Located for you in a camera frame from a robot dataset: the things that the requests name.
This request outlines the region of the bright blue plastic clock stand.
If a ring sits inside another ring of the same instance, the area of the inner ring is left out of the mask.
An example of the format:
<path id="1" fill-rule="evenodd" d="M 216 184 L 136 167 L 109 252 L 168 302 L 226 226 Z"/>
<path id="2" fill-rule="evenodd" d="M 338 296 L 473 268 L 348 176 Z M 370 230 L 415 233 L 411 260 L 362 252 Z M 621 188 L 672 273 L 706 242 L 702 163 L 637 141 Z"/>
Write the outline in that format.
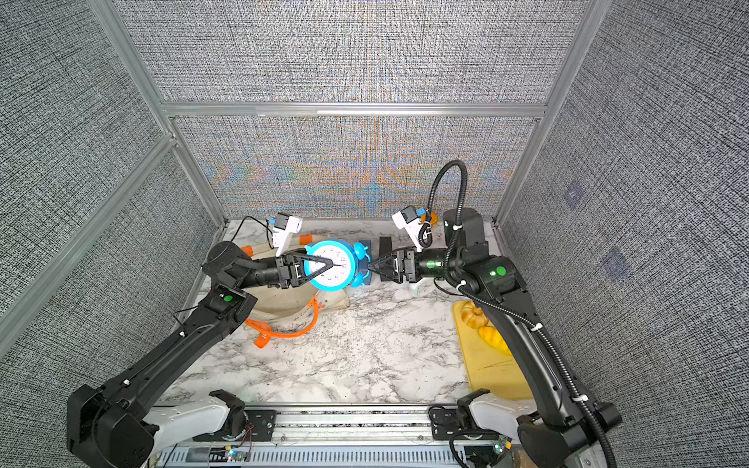
<path id="1" fill-rule="evenodd" d="M 306 253 L 324 261 L 304 261 L 304 273 L 310 283 L 323 292 L 338 292 L 345 288 L 369 286 L 372 272 L 371 242 L 348 243 L 329 239 L 305 247 Z"/>

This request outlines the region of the cream canvas bag orange handles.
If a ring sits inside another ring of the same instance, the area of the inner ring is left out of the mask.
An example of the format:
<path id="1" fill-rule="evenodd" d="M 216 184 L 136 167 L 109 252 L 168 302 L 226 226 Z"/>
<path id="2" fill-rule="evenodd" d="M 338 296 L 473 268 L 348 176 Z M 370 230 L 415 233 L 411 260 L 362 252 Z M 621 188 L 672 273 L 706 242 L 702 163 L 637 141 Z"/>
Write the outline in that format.
<path id="1" fill-rule="evenodd" d="M 345 290 L 323 292 L 310 284 L 290 290 L 251 288 L 248 292 L 257 298 L 257 304 L 243 328 L 261 333 L 255 341 L 257 348 L 266 347 L 273 339 L 273 335 L 267 334 L 268 331 L 276 333 L 277 339 L 281 339 L 281 335 L 284 335 L 284 339 L 290 339 L 308 333 L 313 327 L 311 322 L 299 331 L 280 331 L 279 325 L 307 318 L 309 314 L 314 314 L 315 307 L 320 312 L 330 312 L 350 306 Z"/>

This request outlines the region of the large blue rectangular alarm clock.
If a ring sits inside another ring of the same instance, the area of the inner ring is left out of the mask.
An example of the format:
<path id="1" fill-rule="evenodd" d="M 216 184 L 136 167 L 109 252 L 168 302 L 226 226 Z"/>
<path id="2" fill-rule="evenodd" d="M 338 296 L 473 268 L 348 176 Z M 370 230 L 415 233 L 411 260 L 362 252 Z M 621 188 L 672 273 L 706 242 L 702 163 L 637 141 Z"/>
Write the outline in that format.
<path id="1" fill-rule="evenodd" d="M 372 242 L 368 240 L 362 240 L 354 244 L 355 257 L 357 258 L 357 275 L 351 284 L 354 288 L 370 286 L 372 282 L 372 271 L 369 269 L 372 261 L 371 249 Z"/>

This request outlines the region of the black rectangular clock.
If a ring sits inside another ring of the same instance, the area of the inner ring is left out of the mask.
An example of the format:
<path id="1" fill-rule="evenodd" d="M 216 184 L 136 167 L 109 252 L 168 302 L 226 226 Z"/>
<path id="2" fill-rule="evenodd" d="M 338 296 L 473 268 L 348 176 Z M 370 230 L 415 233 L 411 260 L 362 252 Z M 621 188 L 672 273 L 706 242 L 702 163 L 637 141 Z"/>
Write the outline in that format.
<path id="1" fill-rule="evenodd" d="M 378 259 L 384 259 L 393 251 L 391 236 L 380 236 L 378 239 Z"/>

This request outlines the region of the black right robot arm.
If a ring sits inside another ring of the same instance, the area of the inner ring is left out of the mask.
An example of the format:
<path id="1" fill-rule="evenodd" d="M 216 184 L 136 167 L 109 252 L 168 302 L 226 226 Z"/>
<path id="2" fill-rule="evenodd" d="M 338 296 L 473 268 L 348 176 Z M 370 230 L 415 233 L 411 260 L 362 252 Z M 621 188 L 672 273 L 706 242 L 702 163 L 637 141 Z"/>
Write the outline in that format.
<path id="1" fill-rule="evenodd" d="M 419 214 L 415 245 L 381 253 L 370 263 L 370 271 L 398 284 L 443 279 L 482 310 L 532 391 L 536 414 L 518 417 L 517 434 L 537 466 L 562 467 L 573 454 L 594 445 L 600 446 L 608 466 L 616 466 L 607 433 L 621 423 L 618 409 L 599 401 L 577 378 L 536 313 L 516 265 L 490 253 L 481 216 L 464 205 L 468 174 L 462 161 L 450 161 L 440 169 L 427 208 L 433 207 L 440 182 L 452 168 L 460 172 L 460 185 L 456 208 L 444 214 L 446 248 L 432 247 L 429 216 Z"/>

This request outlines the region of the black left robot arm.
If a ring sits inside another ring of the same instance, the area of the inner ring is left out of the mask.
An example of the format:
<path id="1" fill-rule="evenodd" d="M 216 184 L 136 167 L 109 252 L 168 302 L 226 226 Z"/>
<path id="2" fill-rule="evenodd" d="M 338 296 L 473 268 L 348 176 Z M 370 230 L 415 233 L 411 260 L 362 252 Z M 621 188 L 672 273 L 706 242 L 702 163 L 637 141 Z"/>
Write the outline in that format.
<path id="1" fill-rule="evenodd" d="M 240 433 L 244 405 L 228 393 L 214 392 L 202 404 L 171 413 L 152 408 L 187 368 L 249 318 L 257 300 L 247 289 L 298 288 L 336 266 L 303 249 L 253 259 L 232 242 L 214 245 L 202 266 L 211 288 L 185 321 L 118 376 L 97 388 L 83 385 L 69 397 L 67 449 L 90 467 L 140 467 L 186 438 Z"/>

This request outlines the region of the orange lid drink cup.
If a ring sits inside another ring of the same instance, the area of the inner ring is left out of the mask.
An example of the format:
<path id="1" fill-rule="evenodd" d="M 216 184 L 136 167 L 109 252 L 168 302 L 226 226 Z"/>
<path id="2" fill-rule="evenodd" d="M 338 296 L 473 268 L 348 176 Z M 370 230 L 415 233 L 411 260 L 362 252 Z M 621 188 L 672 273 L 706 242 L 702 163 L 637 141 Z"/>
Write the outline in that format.
<path id="1" fill-rule="evenodd" d="M 432 225 L 439 223 L 439 216 L 435 212 L 425 213 L 421 216 L 423 222 L 429 222 Z"/>

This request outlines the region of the toy bundt cake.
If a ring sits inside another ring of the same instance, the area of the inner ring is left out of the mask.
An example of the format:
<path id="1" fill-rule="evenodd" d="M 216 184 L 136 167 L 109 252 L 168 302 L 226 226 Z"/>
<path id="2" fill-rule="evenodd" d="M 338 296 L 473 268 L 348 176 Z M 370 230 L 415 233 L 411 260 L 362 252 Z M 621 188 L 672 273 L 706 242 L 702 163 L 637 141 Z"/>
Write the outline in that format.
<path id="1" fill-rule="evenodd" d="M 483 310 L 471 301 L 464 302 L 460 308 L 460 321 L 472 330 L 479 330 L 489 324 L 489 319 Z"/>

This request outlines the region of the toy yellow bread loaf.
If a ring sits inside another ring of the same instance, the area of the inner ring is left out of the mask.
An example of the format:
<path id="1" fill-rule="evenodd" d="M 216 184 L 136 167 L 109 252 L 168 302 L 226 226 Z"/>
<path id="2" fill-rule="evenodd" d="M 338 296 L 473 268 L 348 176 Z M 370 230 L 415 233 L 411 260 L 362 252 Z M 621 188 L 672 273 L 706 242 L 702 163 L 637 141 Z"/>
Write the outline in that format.
<path id="1" fill-rule="evenodd" d="M 509 346 L 496 328 L 491 326 L 481 327 L 478 329 L 478 335 L 489 347 L 498 350 L 506 356 L 512 355 Z"/>

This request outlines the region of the yellow cutting board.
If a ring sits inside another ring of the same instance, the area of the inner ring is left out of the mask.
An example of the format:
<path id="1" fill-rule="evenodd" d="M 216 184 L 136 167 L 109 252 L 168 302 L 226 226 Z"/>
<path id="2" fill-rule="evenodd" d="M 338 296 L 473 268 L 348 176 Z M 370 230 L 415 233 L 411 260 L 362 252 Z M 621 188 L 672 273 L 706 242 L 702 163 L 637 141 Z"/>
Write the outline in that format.
<path id="1" fill-rule="evenodd" d="M 479 337 L 478 330 L 469 329 L 460 321 L 460 308 L 466 301 L 469 300 L 453 305 L 453 316 L 470 388 L 487 389 L 507 400 L 532 400 L 530 386 L 514 357 L 489 347 Z"/>

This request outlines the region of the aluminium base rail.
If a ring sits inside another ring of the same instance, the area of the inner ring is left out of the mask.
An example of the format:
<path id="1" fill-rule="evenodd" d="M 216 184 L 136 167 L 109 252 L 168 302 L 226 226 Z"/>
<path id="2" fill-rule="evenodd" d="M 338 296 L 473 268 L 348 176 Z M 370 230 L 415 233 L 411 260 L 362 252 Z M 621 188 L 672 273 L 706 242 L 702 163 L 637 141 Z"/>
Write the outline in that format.
<path id="1" fill-rule="evenodd" d="M 158 407 L 144 448 L 109 448 L 114 467 L 603 467 L 579 429 L 546 427 L 531 401 L 471 395 L 434 405 L 249 405 L 235 435 L 216 399 Z"/>

